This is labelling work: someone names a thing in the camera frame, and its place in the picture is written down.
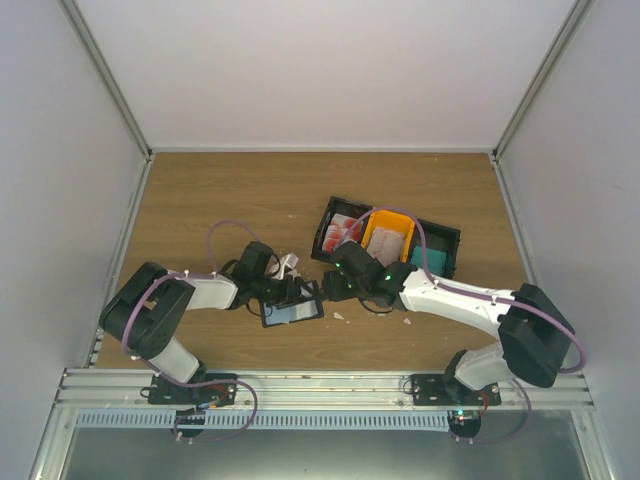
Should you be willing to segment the black card holder wallet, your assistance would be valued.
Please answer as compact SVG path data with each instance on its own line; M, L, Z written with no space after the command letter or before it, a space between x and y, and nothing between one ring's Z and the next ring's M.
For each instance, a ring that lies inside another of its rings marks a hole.
M315 299L307 299L306 301L285 307L266 306L264 304L261 304L260 307L260 317L263 328L289 325L324 317L322 302Z

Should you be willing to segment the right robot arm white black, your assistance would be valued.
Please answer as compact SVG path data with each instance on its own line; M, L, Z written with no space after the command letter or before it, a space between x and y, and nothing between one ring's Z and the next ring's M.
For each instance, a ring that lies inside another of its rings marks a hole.
M322 289L327 300L357 299L380 308L428 313L471 326L494 343L454 355L443 375L443 393L464 405L485 387L522 380L550 388L566 373L564 360L575 331L549 297L524 283L516 291L449 281L411 263L383 265L360 244L341 245L332 255Z

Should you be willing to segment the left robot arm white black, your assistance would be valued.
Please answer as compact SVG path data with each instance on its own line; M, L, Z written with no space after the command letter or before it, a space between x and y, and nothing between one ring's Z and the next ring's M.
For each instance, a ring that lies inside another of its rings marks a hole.
M205 366L175 337L185 312L230 311L255 301L265 328L323 317L318 283L303 280L295 266L258 241L210 274L146 262L103 308L99 325L125 353L172 379L171 391L181 402L193 404L205 395Z

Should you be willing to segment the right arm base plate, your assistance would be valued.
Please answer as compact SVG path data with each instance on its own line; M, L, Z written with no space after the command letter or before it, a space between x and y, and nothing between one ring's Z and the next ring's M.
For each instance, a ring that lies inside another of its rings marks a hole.
M499 406L502 403L497 383L472 391L456 380L446 381L444 374L412 374L403 385L415 406Z

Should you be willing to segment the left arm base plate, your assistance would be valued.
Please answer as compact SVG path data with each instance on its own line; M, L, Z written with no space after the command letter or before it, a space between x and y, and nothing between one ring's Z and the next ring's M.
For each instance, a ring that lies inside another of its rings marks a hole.
M198 382L215 381L215 385L185 388L153 376L151 384L140 390L140 396L151 405L223 407L235 403L236 380L235 374L206 373Z

